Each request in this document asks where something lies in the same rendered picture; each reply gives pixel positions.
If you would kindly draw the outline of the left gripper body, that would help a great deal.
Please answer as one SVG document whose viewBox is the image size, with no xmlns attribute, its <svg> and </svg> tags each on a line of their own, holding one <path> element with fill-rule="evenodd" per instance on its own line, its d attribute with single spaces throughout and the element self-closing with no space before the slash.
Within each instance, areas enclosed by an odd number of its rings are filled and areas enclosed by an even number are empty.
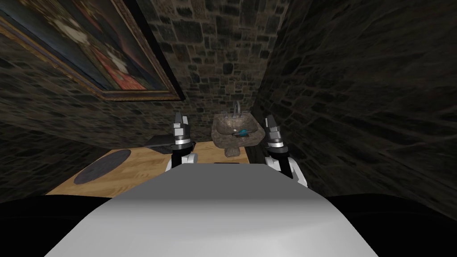
<svg viewBox="0 0 457 257">
<path fill-rule="evenodd" d="M 173 124 L 174 140 L 188 140 L 190 139 L 190 126 L 186 123 Z"/>
</svg>

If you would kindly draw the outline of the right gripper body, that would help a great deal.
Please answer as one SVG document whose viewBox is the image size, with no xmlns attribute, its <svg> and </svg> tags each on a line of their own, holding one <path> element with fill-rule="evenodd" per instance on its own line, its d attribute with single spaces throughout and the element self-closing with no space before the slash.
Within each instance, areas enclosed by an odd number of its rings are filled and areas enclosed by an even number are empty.
<svg viewBox="0 0 457 257">
<path fill-rule="evenodd" d="M 280 143 L 283 142 L 282 135 L 280 133 L 280 127 L 266 127 L 266 137 L 269 143 Z"/>
</svg>

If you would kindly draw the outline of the dark grey flat box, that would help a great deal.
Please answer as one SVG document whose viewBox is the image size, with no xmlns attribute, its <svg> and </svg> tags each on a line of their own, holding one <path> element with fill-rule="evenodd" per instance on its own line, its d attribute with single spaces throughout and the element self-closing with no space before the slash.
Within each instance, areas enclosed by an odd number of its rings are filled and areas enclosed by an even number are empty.
<svg viewBox="0 0 457 257">
<path fill-rule="evenodd" d="M 161 154 L 172 154 L 172 146 L 174 143 L 173 134 L 155 135 L 145 143 L 144 147 Z"/>
</svg>

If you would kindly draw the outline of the dark round rug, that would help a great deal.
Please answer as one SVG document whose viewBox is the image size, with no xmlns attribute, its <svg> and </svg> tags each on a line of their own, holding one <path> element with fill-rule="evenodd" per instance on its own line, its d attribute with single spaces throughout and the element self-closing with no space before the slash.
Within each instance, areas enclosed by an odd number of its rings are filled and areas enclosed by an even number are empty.
<svg viewBox="0 0 457 257">
<path fill-rule="evenodd" d="M 73 183 L 80 185 L 101 178 L 125 162 L 130 157 L 130 154 L 131 150 L 122 149 L 98 159 L 81 170 Z"/>
</svg>

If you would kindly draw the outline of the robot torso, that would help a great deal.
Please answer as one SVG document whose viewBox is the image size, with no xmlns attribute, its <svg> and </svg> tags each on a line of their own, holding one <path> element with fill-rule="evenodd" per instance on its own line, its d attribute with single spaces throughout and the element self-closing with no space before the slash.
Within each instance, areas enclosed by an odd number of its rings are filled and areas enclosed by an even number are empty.
<svg viewBox="0 0 457 257">
<path fill-rule="evenodd" d="M 326 198 L 263 164 L 182 164 L 112 198 L 45 257 L 378 257 Z"/>
</svg>

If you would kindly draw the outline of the gold framed painting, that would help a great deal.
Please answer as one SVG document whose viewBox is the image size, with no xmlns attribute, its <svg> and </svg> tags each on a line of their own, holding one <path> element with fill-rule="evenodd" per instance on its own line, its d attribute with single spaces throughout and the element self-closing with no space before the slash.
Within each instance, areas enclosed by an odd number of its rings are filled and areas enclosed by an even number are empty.
<svg viewBox="0 0 457 257">
<path fill-rule="evenodd" d="M 100 99 L 185 99 L 137 0 L 0 0 L 0 33 Z"/>
</svg>

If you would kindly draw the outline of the stone pedestal sink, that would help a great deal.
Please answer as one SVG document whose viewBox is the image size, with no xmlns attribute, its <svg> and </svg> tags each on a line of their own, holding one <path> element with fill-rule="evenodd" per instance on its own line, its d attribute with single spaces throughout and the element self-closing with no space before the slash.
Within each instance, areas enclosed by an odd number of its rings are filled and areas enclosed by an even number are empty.
<svg viewBox="0 0 457 257">
<path fill-rule="evenodd" d="M 233 133 L 249 130 L 248 137 L 234 137 Z M 232 112 L 217 113 L 213 117 L 211 138 L 214 145 L 224 150 L 226 157 L 237 157 L 241 147 L 258 145 L 266 133 L 249 112 L 242 112 L 239 101 L 234 102 Z"/>
</svg>

